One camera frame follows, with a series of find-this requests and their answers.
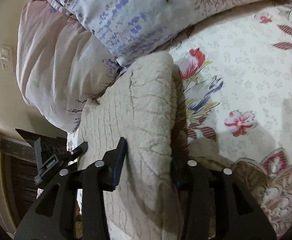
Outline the blue floral pillow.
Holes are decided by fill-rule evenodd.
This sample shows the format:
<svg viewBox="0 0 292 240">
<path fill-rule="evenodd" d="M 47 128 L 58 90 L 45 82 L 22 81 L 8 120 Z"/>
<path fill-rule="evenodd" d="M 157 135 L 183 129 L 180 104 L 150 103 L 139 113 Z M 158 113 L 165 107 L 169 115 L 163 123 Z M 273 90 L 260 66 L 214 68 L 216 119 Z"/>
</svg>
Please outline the blue floral pillow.
<svg viewBox="0 0 292 240">
<path fill-rule="evenodd" d="M 264 0 L 46 0 L 74 16 L 127 67 L 187 27 L 240 5 Z"/>
</svg>

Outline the white wall switch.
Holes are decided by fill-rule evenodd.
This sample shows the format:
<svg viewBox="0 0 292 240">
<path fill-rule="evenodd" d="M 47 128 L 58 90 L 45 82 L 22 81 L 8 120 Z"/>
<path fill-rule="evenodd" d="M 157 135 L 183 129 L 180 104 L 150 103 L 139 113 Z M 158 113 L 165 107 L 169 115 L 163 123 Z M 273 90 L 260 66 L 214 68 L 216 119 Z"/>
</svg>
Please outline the white wall switch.
<svg viewBox="0 0 292 240">
<path fill-rule="evenodd" d="M 14 74 L 12 48 L 6 45 L 0 45 L 0 60 L 2 70 Z"/>
</svg>

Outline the floral bed sheet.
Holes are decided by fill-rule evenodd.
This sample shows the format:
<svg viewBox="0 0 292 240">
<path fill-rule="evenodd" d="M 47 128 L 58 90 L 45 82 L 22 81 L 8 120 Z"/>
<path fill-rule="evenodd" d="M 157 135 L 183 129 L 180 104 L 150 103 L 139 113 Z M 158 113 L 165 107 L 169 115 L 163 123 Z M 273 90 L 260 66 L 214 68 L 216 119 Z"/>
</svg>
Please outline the floral bed sheet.
<svg viewBox="0 0 292 240">
<path fill-rule="evenodd" d="M 277 238 L 292 230 L 292 0 L 237 7 L 199 22 L 166 50 L 190 74 L 224 80 L 214 108 L 220 155 L 271 223 Z"/>
</svg>

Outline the wooden bed frame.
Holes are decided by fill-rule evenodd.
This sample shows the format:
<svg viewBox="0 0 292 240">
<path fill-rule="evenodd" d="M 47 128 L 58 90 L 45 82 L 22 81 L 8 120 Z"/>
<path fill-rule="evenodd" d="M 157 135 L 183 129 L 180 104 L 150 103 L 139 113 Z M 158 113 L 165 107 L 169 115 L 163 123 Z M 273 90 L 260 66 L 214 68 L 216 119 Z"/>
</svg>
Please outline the wooden bed frame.
<svg viewBox="0 0 292 240">
<path fill-rule="evenodd" d="M 34 148 L 24 139 L 0 137 L 0 152 L 6 202 L 17 227 L 38 194 L 34 182 L 38 174 Z"/>
</svg>

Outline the beige cable-knit sweater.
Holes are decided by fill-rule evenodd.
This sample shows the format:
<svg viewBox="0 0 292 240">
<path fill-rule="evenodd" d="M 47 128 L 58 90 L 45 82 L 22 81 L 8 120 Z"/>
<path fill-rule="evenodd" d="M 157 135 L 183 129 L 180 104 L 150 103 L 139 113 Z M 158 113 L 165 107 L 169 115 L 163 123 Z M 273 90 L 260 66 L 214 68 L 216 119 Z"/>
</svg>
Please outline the beige cable-knit sweater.
<svg viewBox="0 0 292 240">
<path fill-rule="evenodd" d="M 224 80 L 175 65 L 166 51 L 139 58 L 81 115 L 79 141 L 89 149 L 86 168 L 125 138 L 128 153 L 113 192 L 104 192 L 106 228 L 112 239 L 179 239 L 183 218 L 170 177 L 173 155 L 192 156 L 219 170 L 230 163 L 220 155 L 214 108 Z"/>
</svg>

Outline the pink floral pillow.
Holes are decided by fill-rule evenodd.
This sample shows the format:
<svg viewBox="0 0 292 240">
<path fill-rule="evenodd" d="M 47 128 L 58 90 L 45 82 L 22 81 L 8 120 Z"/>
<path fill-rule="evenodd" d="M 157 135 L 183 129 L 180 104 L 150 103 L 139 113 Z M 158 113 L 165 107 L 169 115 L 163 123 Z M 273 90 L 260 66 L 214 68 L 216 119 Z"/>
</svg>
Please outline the pink floral pillow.
<svg viewBox="0 0 292 240">
<path fill-rule="evenodd" d="M 55 127 L 77 129 L 85 102 L 100 97 L 121 72 L 90 31 L 47 1 L 29 1 L 20 16 L 17 83 L 23 100 Z"/>
</svg>

